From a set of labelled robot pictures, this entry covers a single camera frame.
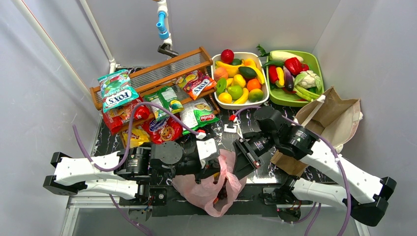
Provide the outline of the pink plastic grocery bag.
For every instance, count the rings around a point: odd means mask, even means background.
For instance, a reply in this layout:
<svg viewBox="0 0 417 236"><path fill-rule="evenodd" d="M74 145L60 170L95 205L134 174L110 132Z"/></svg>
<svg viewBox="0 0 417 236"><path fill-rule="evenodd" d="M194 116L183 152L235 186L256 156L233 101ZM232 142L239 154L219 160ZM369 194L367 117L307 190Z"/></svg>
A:
<svg viewBox="0 0 417 236"><path fill-rule="evenodd" d="M246 185L246 178L238 179L233 174L233 167L236 162L236 154L225 149L220 150L218 157L220 172L218 178L209 176L202 179L200 184L195 182L194 175L176 176L172 180L172 186L192 205L203 209L212 217L223 216L234 201L238 194ZM213 203L218 192L226 183L227 198Z"/></svg>

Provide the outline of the dark grape bunch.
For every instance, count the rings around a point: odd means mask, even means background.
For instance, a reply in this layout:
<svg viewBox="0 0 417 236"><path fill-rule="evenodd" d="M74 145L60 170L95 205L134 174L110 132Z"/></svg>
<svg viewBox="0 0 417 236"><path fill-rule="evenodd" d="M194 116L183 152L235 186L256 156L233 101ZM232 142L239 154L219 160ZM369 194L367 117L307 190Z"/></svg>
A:
<svg viewBox="0 0 417 236"><path fill-rule="evenodd" d="M217 197L216 197L215 201L213 202L214 204L217 203L219 200L223 200L223 199L227 198L226 183L227 183L227 181L225 181L223 183L222 188L218 192Z"/></svg>

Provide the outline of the green mango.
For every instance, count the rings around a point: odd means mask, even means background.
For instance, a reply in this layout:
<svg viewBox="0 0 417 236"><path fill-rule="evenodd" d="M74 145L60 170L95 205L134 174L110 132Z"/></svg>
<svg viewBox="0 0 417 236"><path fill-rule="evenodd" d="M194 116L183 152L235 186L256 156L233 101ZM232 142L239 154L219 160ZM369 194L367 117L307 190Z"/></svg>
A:
<svg viewBox="0 0 417 236"><path fill-rule="evenodd" d="M229 86L227 88L227 92L231 96L232 100L236 101L243 95L243 88L239 85Z"/></svg>

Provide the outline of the yellow snack packet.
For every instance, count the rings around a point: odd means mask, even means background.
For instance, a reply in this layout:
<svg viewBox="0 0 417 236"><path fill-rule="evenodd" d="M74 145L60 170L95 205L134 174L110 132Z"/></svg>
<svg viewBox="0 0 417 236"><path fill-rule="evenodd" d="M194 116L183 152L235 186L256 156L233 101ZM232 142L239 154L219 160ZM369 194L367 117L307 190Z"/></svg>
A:
<svg viewBox="0 0 417 236"><path fill-rule="evenodd" d="M144 143L151 142L149 134L144 131L141 127L132 128L130 136L130 148L139 147Z"/></svg>

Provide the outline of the green bell pepper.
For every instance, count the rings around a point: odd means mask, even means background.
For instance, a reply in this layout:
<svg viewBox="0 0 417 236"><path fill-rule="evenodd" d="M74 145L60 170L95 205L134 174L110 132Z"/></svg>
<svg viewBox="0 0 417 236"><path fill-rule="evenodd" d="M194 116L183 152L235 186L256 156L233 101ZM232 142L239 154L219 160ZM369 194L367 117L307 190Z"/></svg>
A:
<svg viewBox="0 0 417 236"><path fill-rule="evenodd" d="M227 87L227 79L220 78L216 84L216 95L219 96L221 93L223 93L226 90L226 87Z"/></svg>

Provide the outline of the orange Fox's candy bag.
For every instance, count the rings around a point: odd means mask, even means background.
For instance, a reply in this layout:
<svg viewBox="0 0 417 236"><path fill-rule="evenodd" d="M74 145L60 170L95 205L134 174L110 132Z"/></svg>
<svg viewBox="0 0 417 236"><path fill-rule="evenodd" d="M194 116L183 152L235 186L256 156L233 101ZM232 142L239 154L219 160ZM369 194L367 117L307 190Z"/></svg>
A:
<svg viewBox="0 0 417 236"><path fill-rule="evenodd" d="M217 82L207 74L195 70L178 77L176 85L184 90L193 100L196 100L203 91L213 89Z"/></svg>

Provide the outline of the yellow banana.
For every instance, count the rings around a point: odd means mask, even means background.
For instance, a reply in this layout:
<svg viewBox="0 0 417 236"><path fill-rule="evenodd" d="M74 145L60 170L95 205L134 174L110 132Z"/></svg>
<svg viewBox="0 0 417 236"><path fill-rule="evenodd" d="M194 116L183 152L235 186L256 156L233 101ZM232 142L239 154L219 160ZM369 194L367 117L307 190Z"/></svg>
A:
<svg viewBox="0 0 417 236"><path fill-rule="evenodd" d="M253 78L256 78L261 85L265 84L265 77L263 75L263 72L261 72L255 66L247 66L247 67L248 67L248 71L249 71L250 75Z"/></svg>

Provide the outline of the red chili pepper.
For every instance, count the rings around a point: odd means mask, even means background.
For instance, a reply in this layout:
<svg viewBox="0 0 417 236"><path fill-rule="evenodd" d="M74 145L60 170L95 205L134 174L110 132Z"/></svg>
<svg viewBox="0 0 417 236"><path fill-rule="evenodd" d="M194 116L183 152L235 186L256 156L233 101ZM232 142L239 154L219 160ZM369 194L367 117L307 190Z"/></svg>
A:
<svg viewBox="0 0 417 236"><path fill-rule="evenodd" d="M277 81L279 81L278 73L276 71L275 65L270 65L268 67L268 75L269 75L269 81L272 84L275 84Z"/></svg>

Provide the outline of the purple eggplant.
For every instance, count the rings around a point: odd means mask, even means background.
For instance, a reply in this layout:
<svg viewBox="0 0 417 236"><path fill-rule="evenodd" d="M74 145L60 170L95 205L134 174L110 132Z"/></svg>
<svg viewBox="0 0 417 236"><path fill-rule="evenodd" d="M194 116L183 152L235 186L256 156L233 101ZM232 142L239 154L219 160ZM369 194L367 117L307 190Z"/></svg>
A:
<svg viewBox="0 0 417 236"><path fill-rule="evenodd" d="M283 66L283 72L284 72L284 87L288 92L292 92L294 90L294 77L285 66Z"/></svg>

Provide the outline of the cauliflower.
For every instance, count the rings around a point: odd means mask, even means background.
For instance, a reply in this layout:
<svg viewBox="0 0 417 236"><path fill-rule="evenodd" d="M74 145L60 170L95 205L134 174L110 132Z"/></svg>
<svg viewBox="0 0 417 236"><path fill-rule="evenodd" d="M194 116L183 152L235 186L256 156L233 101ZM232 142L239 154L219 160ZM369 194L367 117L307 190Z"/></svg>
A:
<svg viewBox="0 0 417 236"><path fill-rule="evenodd" d="M319 91L324 87L322 78L312 70L300 72L295 77L294 86L301 86L304 89L316 87Z"/></svg>

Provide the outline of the wooden slatted rack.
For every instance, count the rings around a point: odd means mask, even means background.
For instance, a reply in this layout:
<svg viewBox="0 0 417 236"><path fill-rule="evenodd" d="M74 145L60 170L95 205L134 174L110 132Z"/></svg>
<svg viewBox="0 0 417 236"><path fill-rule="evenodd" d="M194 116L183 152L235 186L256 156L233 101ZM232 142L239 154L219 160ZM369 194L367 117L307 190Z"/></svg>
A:
<svg viewBox="0 0 417 236"><path fill-rule="evenodd" d="M193 99L176 84L177 78L193 71L207 74L207 67L213 63L204 47L184 53L158 64L141 68L129 68L131 86L140 96L154 93L164 86L171 86L182 104Z"/></svg>

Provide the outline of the brown paper bag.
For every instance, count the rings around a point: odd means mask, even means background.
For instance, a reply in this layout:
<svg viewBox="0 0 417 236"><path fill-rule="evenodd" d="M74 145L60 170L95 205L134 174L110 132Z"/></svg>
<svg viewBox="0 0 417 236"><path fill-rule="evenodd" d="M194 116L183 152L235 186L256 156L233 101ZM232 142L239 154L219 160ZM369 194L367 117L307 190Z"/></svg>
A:
<svg viewBox="0 0 417 236"><path fill-rule="evenodd" d="M299 124L321 135L340 153L355 135L363 118L360 99L342 99L334 87L324 92L323 102L314 101L296 114Z"/></svg>

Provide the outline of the green Fox's candy bag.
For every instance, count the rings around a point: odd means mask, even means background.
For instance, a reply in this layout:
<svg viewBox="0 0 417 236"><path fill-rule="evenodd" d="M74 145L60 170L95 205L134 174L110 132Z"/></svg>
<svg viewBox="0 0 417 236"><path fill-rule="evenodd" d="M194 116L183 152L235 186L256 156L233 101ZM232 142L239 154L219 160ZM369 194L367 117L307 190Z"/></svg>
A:
<svg viewBox="0 0 417 236"><path fill-rule="evenodd" d="M139 94L131 86L127 69L107 74L97 80L102 97L102 112L104 113L139 98Z"/></svg>

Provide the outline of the white pipe with blue valve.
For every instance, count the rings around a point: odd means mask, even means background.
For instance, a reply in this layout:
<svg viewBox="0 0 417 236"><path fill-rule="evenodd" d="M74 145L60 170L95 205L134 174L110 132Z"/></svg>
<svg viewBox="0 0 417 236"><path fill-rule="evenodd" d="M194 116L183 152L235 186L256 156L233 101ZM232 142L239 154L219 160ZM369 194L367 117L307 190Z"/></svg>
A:
<svg viewBox="0 0 417 236"><path fill-rule="evenodd" d="M162 40L162 44L158 46L157 51L161 54L167 55L171 58L177 57L178 52L174 51L172 46L172 37L169 29L169 10L166 0L155 0L158 5L157 15L158 21L156 27L158 29L159 38Z"/></svg>

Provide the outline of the aluminium base frame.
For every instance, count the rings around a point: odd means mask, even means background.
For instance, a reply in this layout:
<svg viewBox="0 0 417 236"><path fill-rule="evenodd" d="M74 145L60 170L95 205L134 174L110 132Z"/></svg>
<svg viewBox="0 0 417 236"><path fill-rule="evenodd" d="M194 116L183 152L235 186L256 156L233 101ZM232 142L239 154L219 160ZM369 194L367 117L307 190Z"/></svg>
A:
<svg viewBox="0 0 417 236"><path fill-rule="evenodd" d="M153 236L141 218L129 213L142 207L114 205L119 198L106 194L82 193L69 198L61 236Z"/></svg>

